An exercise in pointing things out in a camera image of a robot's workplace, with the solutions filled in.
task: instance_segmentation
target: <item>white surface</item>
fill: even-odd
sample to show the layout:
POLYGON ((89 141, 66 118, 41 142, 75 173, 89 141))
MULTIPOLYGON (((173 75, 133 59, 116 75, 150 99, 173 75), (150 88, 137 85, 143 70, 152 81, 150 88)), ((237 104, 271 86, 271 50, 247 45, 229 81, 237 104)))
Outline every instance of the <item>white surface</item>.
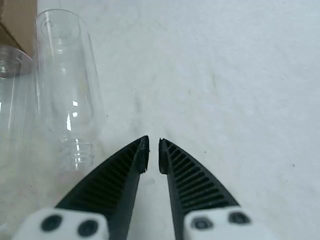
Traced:
MULTIPOLYGON (((87 22, 105 157, 150 137, 128 240, 174 239, 159 137, 199 160, 279 239, 319 237, 320 1, 39 0, 39 11, 50 8, 87 22)), ((32 191, 15 199, 24 214, 79 179, 56 184, 55 165, 32 160, 32 191)))

